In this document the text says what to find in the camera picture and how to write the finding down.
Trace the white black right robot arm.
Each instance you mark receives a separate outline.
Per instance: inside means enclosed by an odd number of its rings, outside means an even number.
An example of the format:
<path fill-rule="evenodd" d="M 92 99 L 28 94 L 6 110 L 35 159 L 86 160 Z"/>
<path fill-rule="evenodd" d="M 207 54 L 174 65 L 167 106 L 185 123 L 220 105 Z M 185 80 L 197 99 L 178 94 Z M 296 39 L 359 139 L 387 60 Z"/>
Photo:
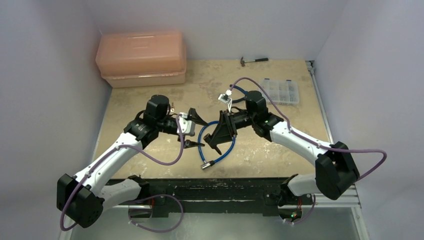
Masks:
<path fill-rule="evenodd" d="M 216 128 L 204 136 L 204 141 L 218 153 L 219 144 L 231 142 L 237 130 L 251 126 L 261 138 L 282 145 L 309 161 L 315 168 L 311 174 L 294 174 L 280 185 L 279 205 L 292 204 L 306 194 L 323 194 L 337 200 L 360 177 L 348 147 L 311 138 L 289 127 L 288 121 L 269 112 L 267 101 L 257 90 L 245 97 L 245 109 L 236 113 L 222 110 Z"/>

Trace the blue cable lock loop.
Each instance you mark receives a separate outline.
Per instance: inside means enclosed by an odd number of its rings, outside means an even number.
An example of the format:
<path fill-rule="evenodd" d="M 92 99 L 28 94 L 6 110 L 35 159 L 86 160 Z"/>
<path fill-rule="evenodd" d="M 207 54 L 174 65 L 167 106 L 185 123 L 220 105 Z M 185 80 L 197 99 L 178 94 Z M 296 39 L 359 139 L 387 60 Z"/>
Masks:
<path fill-rule="evenodd" d="M 198 134 L 198 137 L 197 137 L 198 142 L 199 142 L 199 143 L 201 142 L 202 135 L 203 135 L 204 131 L 205 131 L 208 127 L 210 127 L 210 126 L 212 126 L 212 125 L 217 125 L 217 124 L 218 124 L 218 121 L 216 120 L 216 121 L 211 121 L 211 122 L 207 123 L 207 124 L 206 124 L 206 126 L 203 126 L 203 127 L 201 128 L 201 130 L 200 130 L 199 134 Z M 233 137 L 233 138 L 232 138 L 232 142 L 231 142 L 231 145 L 230 145 L 229 149 L 228 149 L 225 153 L 223 153 L 220 157 L 218 157 L 218 158 L 217 158 L 217 159 L 215 159 L 215 160 L 211 160 L 211 161 L 207 161 L 207 160 L 206 160 L 206 158 L 205 158 L 205 156 L 204 156 L 204 154 L 203 154 L 203 151 L 202 151 L 202 147 L 201 147 L 201 146 L 198 146 L 198 147 L 197 147 L 197 150 L 198 150 L 198 153 L 199 153 L 200 159 L 201 159 L 201 160 L 202 160 L 202 162 L 203 162 L 203 164 L 201 165 L 201 169 L 202 169 L 202 170 L 206 170 L 207 168 L 210 168 L 210 167 L 214 166 L 215 164 L 219 163 L 221 160 L 225 159 L 225 158 L 226 158 L 226 157 L 227 157 L 227 156 L 231 153 L 231 151 L 233 150 L 233 148 L 234 148 L 235 144 L 236 144 L 236 138 L 235 138 L 235 137 Z"/>

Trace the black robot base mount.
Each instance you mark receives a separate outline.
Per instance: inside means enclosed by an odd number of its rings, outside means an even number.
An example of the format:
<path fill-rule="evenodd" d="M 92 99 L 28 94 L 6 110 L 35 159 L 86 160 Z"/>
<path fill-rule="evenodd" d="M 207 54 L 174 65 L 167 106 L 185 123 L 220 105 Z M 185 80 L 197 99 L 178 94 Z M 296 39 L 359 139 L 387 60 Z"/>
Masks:
<path fill-rule="evenodd" d="M 261 214 L 278 216 L 283 209 L 295 209 L 298 203 L 306 207 L 312 195 L 284 199 L 285 177 L 253 178 L 145 178 L 135 200 L 124 205 L 151 206 L 154 218 L 170 213 L 201 214 Z"/>

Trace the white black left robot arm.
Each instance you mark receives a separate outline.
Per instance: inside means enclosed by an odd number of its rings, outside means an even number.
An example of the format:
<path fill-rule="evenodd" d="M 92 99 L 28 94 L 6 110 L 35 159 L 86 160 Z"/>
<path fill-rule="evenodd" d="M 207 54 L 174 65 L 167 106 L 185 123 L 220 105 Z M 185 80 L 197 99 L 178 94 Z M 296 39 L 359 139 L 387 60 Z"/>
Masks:
<path fill-rule="evenodd" d="M 195 108 L 190 108 L 188 112 L 171 113 L 170 107 L 168 97 L 153 95 L 147 101 L 146 108 L 136 114 L 107 151 L 74 175 L 64 174 L 59 178 L 56 207 L 61 211 L 59 225 L 62 231 L 71 230 L 73 225 L 87 228 L 103 211 L 120 203 L 134 201 L 142 205 L 148 201 L 149 191 L 137 176 L 115 185 L 107 183 L 137 154 L 157 164 L 171 166 L 180 160 L 185 148 L 196 145 L 185 137 L 194 136 L 196 125 L 206 126 L 207 122 L 198 115 Z M 144 151 L 159 133 L 178 137 L 180 149 L 175 160 L 160 161 Z M 72 219 L 74 224 L 66 227 L 65 217 Z"/>

